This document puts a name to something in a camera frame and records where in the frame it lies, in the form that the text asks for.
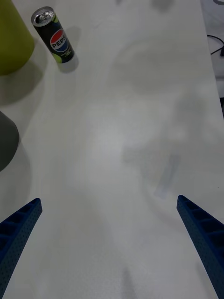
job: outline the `black cable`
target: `black cable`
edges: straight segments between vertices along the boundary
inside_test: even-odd
[[[211,35],[209,35],[209,34],[207,34],[207,37],[213,37],[213,38],[216,38],[216,39],[218,39],[220,42],[222,42],[222,44],[223,44],[223,46],[222,46],[221,48],[219,48],[218,50],[215,50],[214,52],[212,52],[211,55],[212,55],[212,54],[215,54],[215,53],[218,52],[218,51],[220,51],[220,50],[224,47],[224,41],[223,41],[221,38],[219,38],[219,37],[217,37],[217,36],[211,36]]]

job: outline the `black can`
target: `black can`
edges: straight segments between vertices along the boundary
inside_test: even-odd
[[[75,54],[53,8],[49,6],[36,10],[31,22],[58,63],[71,60]]]

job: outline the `dark gray object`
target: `dark gray object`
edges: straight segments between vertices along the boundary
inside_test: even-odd
[[[0,171],[12,160],[19,143],[19,133],[12,120],[0,111]]]

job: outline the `blue plastic part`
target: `blue plastic part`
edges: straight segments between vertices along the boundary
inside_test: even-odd
[[[0,223],[0,299],[41,213],[36,198]]]
[[[180,195],[177,210],[219,299],[224,299],[224,225]]]

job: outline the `table surface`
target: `table surface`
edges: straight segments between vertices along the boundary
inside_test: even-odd
[[[224,121],[199,0],[16,0],[36,37],[0,79],[21,143],[0,220],[43,213],[4,299],[211,299],[176,210],[224,221]],[[77,53],[58,66],[30,23],[52,6]]]

